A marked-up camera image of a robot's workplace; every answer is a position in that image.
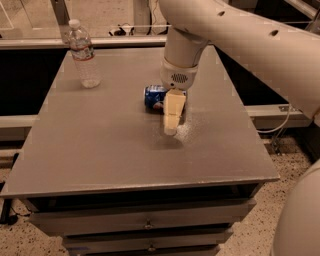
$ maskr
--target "speckled floor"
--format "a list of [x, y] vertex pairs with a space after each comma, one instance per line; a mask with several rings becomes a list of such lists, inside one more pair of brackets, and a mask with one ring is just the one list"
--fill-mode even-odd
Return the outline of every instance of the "speckled floor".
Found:
[[[281, 179], [265, 184], [257, 193], [257, 205], [240, 223], [233, 225], [234, 234], [221, 245], [218, 256], [267, 256], [269, 255], [275, 227], [285, 199], [297, 179], [308, 169], [311, 162], [299, 138], [287, 135], [280, 141], [282, 155], [274, 153], [270, 139], [263, 139]], [[0, 150], [0, 181], [10, 172], [12, 156], [16, 150]], [[26, 215], [28, 210], [15, 200], [15, 212]], [[0, 225], [0, 255], [11, 256], [62, 256], [69, 255], [61, 245], [60, 237], [48, 237], [20, 216], [16, 224]]]

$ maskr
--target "metal cabinet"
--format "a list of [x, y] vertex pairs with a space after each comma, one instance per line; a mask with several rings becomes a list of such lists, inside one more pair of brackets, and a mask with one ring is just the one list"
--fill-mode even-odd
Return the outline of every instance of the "metal cabinet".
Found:
[[86, 90], [67, 54], [2, 190], [71, 254], [212, 256], [279, 178], [213, 46], [178, 134], [164, 135], [142, 98], [161, 56], [97, 50], [103, 80]]

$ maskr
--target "cable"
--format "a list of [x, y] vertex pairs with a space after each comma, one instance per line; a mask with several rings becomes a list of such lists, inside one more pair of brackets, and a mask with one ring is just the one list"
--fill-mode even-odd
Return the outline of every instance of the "cable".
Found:
[[274, 129], [272, 129], [272, 130], [267, 130], [267, 131], [257, 130], [257, 132], [258, 132], [258, 133], [261, 133], [261, 134], [265, 134], [265, 133], [272, 133], [272, 132], [276, 132], [276, 131], [280, 130], [280, 129], [281, 129], [283, 126], [285, 126], [286, 123], [288, 122], [289, 117], [290, 117], [291, 108], [292, 108], [292, 106], [291, 106], [291, 104], [289, 104], [289, 108], [288, 108], [288, 112], [287, 112], [287, 117], [286, 117], [286, 119], [284, 120], [284, 122], [283, 122], [281, 125], [279, 125], [278, 127], [274, 128]]
[[156, 0], [156, 2], [155, 2], [155, 7], [154, 7], [153, 9], [151, 9], [151, 1], [149, 0], [150, 30], [149, 30], [149, 32], [148, 32], [147, 35], [149, 35], [151, 31], [152, 31], [153, 33], [155, 33], [154, 30], [152, 29], [152, 26], [153, 26], [154, 24], [156, 24], [156, 22], [157, 22], [157, 16], [156, 16], [156, 14], [155, 14], [155, 11], [156, 11], [156, 9], [158, 8], [158, 2], [159, 2], [159, 0]]

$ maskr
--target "drawer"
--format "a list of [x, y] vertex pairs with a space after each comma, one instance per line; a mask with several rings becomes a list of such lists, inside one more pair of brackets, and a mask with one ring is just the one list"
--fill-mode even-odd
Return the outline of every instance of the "drawer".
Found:
[[232, 229], [182, 228], [151, 232], [129, 232], [64, 238], [63, 245], [71, 254], [142, 251], [155, 253], [168, 248], [186, 248], [224, 243]]
[[[217, 246], [194, 246], [194, 247], [183, 247], [183, 248], [169, 248], [169, 249], [158, 249], [152, 253], [143, 251], [131, 251], [131, 252], [113, 252], [113, 253], [99, 253], [99, 256], [214, 256], [220, 251], [219, 245]], [[86, 254], [88, 256], [97, 256], [97, 254]]]
[[30, 222], [48, 235], [81, 235], [241, 221], [255, 200], [222, 200], [144, 207], [35, 213]]

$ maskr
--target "can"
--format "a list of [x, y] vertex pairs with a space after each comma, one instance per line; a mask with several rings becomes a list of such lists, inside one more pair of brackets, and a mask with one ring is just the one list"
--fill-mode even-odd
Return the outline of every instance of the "can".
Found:
[[162, 85], [150, 85], [144, 89], [144, 104], [150, 109], [163, 109], [163, 101], [168, 90]]

